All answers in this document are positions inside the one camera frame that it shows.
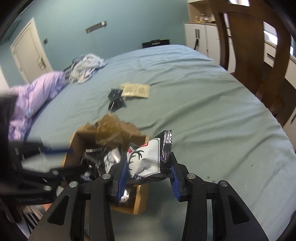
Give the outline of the white black deer snack packet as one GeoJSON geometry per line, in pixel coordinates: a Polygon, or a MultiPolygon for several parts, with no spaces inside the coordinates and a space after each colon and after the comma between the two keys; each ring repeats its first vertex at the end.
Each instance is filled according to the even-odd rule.
{"type": "Polygon", "coordinates": [[[132,143],[126,153],[127,185],[162,181],[171,176],[171,130],[164,130],[141,146],[132,143]]]}

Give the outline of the snack packets inside box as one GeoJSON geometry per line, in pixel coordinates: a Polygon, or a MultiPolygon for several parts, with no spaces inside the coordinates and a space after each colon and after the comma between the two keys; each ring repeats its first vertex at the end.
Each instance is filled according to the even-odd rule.
{"type": "Polygon", "coordinates": [[[112,196],[117,202],[125,203],[130,198],[130,192],[126,190],[128,170],[127,160],[121,148],[109,149],[106,147],[88,148],[84,151],[81,164],[88,166],[89,170],[84,175],[86,178],[93,180],[110,173],[114,165],[119,164],[113,176],[114,192],[112,196]]]}

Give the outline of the lilac duvet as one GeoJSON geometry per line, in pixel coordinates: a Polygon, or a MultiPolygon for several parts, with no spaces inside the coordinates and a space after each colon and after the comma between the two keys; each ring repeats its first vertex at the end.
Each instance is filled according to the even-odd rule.
{"type": "Polygon", "coordinates": [[[32,83],[13,86],[9,93],[17,95],[14,114],[9,126],[9,140],[24,140],[35,114],[54,99],[67,84],[65,72],[52,71],[36,78],[32,83]]]}

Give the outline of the brown cardboard box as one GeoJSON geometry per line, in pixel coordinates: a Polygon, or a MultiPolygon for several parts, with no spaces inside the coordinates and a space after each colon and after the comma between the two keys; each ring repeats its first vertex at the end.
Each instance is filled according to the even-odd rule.
{"type": "Polygon", "coordinates": [[[119,163],[130,144],[141,146],[148,140],[149,136],[141,133],[134,124],[108,113],[93,125],[88,123],[79,127],[73,134],[63,166],[85,164],[88,166],[85,179],[93,180],[107,174],[119,163]]]}

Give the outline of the black snack packet centre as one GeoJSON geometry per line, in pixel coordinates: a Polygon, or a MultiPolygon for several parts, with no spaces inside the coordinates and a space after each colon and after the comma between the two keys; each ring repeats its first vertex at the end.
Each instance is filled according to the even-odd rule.
{"type": "Polygon", "coordinates": [[[114,98],[110,101],[108,110],[117,111],[120,108],[126,107],[125,101],[122,98],[114,98]]]}

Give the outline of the black snack packet far left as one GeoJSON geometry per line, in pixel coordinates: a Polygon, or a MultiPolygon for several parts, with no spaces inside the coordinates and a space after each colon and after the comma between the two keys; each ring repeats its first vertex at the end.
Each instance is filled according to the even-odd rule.
{"type": "Polygon", "coordinates": [[[122,89],[112,89],[108,95],[109,100],[113,101],[115,99],[120,99],[122,92],[123,92],[122,89]]]}

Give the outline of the crumpled grey clothing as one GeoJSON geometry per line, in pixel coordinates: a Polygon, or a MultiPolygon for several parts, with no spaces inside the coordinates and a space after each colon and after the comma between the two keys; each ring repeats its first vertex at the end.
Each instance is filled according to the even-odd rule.
{"type": "Polygon", "coordinates": [[[83,84],[106,65],[107,62],[95,54],[81,55],[73,59],[71,65],[64,69],[65,78],[69,83],[83,84]]]}

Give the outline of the teal bed sheet mattress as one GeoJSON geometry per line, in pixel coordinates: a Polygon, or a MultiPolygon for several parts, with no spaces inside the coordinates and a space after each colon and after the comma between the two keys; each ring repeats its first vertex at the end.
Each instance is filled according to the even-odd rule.
{"type": "Polygon", "coordinates": [[[226,180],[269,240],[295,211],[295,152],[270,111],[213,60],[183,45],[140,49],[106,61],[90,80],[69,84],[36,117],[29,140],[68,144],[108,111],[108,94],[129,83],[151,87],[116,115],[150,137],[173,132],[179,163],[204,180],[226,180]]]}

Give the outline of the white door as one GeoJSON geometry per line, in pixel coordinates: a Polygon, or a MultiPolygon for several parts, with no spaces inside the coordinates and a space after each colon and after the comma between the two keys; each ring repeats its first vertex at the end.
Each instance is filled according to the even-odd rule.
{"type": "Polygon", "coordinates": [[[24,82],[32,83],[41,75],[53,71],[39,38],[34,18],[31,18],[19,32],[10,49],[24,82]]]}

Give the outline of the black bag behind bed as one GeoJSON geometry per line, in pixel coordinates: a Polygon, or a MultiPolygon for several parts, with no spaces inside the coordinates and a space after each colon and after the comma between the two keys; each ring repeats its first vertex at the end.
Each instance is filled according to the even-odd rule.
{"type": "Polygon", "coordinates": [[[164,39],[164,40],[151,40],[149,42],[142,43],[142,49],[150,48],[150,47],[156,47],[156,46],[163,46],[163,45],[169,45],[170,40],[164,39]]]}

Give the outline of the white cabinet unit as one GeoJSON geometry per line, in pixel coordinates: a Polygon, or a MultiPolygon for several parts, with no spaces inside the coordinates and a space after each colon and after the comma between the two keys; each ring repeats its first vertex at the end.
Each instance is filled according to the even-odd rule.
{"type": "MultiPolygon", "coordinates": [[[[187,1],[189,21],[184,23],[186,46],[220,63],[220,38],[208,1],[187,1]]],[[[266,76],[274,66],[278,35],[276,29],[264,22],[264,67],[266,76]]],[[[290,59],[285,78],[278,92],[272,112],[282,125],[295,148],[295,41],[291,39],[290,59]]]]}

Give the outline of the dark wooden chair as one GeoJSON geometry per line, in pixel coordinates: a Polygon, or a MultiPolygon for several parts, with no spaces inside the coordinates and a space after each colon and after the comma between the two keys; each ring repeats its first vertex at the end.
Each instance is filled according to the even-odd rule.
{"type": "Polygon", "coordinates": [[[291,36],[265,1],[250,1],[248,6],[230,1],[210,1],[220,39],[220,65],[229,67],[229,42],[235,55],[232,75],[253,93],[284,126],[295,108],[295,91],[285,74],[290,60],[291,36]],[[273,66],[264,61],[264,23],[275,28],[277,46],[273,66]]]}

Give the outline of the metal wall bracket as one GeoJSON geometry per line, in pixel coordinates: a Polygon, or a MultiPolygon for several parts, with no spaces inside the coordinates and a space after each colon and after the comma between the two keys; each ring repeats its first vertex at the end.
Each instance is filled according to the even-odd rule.
{"type": "Polygon", "coordinates": [[[105,28],[107,26],[107,22],[106,21],[102,21],[100,23],[97,23],[93,26],[90,26],[89,28],[86,29],[86,33],[91,33],[94,32],[95,30],[98,30],[100,28],[105,28]]]}

